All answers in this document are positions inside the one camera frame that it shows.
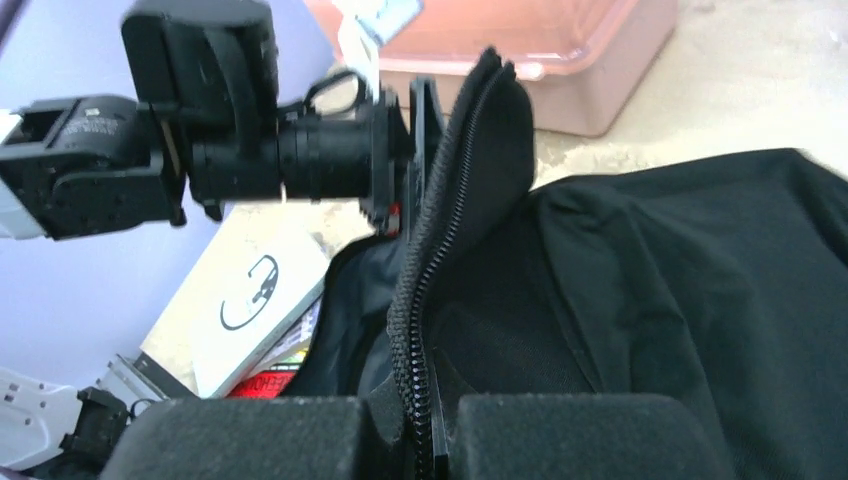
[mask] circular logo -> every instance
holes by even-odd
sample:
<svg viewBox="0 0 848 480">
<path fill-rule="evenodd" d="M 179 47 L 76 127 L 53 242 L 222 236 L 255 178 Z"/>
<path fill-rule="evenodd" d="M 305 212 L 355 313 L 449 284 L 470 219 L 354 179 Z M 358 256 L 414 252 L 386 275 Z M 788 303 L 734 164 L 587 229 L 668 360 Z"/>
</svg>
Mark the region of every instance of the circular logo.
<svg viewBox="0 0 848 480">
<path fill-rule="evenodd" d="M 221 326 L 235 331 L 252 322 L 271 300 L 278 278 L 279 268 L 274 257 L 260 258 L 247 271 L 247 279 L 221 302 Z"/>
</svg>

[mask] black mechanical part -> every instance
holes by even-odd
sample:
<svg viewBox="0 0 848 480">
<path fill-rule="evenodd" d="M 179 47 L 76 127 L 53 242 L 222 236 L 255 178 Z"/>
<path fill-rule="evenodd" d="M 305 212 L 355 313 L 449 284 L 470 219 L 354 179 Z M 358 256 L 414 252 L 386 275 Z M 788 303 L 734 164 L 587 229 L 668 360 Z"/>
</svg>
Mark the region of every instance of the black mechanical part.
<svg viewBox="0 0 848 480">
<path fill-rule="evenodd" d="M 121 32 L 138 102 L 39 101 L 17 112 L 20 128 L 0 145 L 0 181 L 47 236 L 183 225 L 186 180 L 217 221 L 224 203 L 281 199 L 285 185 L 289 199 L 358 198 L 380 234 L 414 223 L 442 130 L 432 82 L 410 90 L 411 134 L 396 93 L 370 98 L 351 71 L 278 106 L 266 4 L 139 0 Z M 351 79 L 350 105 L 319 112 L 315 100 Z"/>
</svg>

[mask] box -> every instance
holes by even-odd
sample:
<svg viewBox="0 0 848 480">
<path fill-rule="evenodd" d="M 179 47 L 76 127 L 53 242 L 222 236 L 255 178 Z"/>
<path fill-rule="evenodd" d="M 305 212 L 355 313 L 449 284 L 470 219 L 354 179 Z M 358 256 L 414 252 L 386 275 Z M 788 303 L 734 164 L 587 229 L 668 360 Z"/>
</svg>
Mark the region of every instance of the box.
<svg viewBox="0 0 848 480">
<path fill-rule="evenodd" d="M 338 55 L 341 13 L 305 0 Z M 401 93 L 435 75 L 445 112 L 489 45 L 515 62 L 536 127 L 596 137 L 609 130 L 677 22 L 677 0 L 424 0 L 380 51 L 381 80 Z"/>
</svg>

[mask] storage bin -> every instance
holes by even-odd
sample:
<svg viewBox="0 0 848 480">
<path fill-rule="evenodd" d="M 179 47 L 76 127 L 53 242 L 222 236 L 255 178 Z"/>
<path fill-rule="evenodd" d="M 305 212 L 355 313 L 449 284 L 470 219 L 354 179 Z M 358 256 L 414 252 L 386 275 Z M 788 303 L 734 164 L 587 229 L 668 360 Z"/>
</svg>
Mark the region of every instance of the storage bin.
<svg viewBox="0 0 848 480">
<path fill-rule="evenodd" d="M 341 13 L 305 0 L 334 42 Z M 446 112 L 463 77 L 494 45 L 515 62 L 536 127 L 603 135 L 669 38 L 677 0 L 424 0 L 424 11 L 380 52 L 381 80 L 401 93 L 432 74 Z"/>
</svg>

